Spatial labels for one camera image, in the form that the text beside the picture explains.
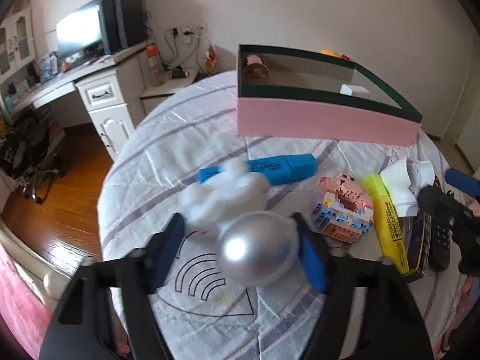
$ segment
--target shiny pearl sphere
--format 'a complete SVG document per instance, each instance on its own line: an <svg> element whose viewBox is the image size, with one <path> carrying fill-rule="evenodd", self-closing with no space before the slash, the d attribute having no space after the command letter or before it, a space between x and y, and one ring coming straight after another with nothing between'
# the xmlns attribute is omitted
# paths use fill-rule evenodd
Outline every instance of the shiny pearl sphere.
<svg viewBox="0 0 480 360"><path fill-rule="evenodd" d="M299 252L295 221L275 212L249 212L235 219L217 241L218 265L246 287L279 279Z"/></svg>

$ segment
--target monitor screen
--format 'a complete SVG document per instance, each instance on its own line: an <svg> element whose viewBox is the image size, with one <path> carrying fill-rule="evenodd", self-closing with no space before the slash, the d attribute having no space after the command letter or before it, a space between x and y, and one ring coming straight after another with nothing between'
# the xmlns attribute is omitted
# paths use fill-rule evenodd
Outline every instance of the monitor screen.
<svg viewBox="0 0 480 360"><path fill-rule="evenodd" d="M57 39L61 59L102 40L99 3L99 0L93 0L58 22Z"/></svg>

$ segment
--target bottle with red cap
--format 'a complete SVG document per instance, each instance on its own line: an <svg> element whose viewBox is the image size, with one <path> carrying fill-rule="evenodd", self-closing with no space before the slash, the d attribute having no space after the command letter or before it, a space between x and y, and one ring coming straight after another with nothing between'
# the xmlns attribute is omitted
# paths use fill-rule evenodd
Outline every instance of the bottle with red cap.
<svg viewBox="0 0 480 360"><path fill-rule="evenodd" d="M165 80L162 74L162 64L160 63L160 52L156 44L147 46L148 65L150 66L150 76L152 85L162 85Z"/></svg>

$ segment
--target chair base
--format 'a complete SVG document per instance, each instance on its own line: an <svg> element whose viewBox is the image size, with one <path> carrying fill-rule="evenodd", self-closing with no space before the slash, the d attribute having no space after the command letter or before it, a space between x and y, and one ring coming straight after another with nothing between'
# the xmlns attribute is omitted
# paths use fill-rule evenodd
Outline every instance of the chair base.
<svg viewBox="0 0 480 360"><path fill-rule="evenodd" d="M55 162L53 169L40 169L37 166L33 166L28 170L28 173L25 172L25 174L21 176L22 180L20 184L23 185L22 193L25 199L33 199L35 203L42 204L47 198L54 176L63 177L65 175L62 171L58 154L54 154L52 157ZM47 180L49 181L49 186L46 189L46 195L40 197L38 195L38 188Z"/></svg>

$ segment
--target round table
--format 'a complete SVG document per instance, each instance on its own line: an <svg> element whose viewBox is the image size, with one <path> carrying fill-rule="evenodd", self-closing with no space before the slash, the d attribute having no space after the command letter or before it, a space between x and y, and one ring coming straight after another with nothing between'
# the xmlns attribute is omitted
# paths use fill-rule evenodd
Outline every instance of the round table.
<svg viewBox="0 0 480 360"><path fill-rule="evenodd" d="M349 174L360 179L409 156L432 161L443 189L449 188L442 176L448 164L422 131L407 148L329 139L238 137L236 92L235 72L204 79L165 100L138 126L105 178L98 201L105 260L144 246L179 210L178 193L196 181L198 169L233 157L312 153L318 176ZM285 216L301 212L310 218L317 184L318 177L313 177L273 187L267 209ZM189 232L166 285L151 296L154 315L173 356L182 360L297 359L316 324L324 296L309 286L298 263L268 286L244 288L231 282L218 269L214 241L201 232ZM352 244L349 252L379 259L375 231ZM445 272L429 269L423 279L409 285L432 342L455 312L464 281L457 269L459 259L459 249L452 244L451 263ZM342 355L354 350L363 296L357 290ZM112 298L124 321L120 293L114 290Z"/></svg>

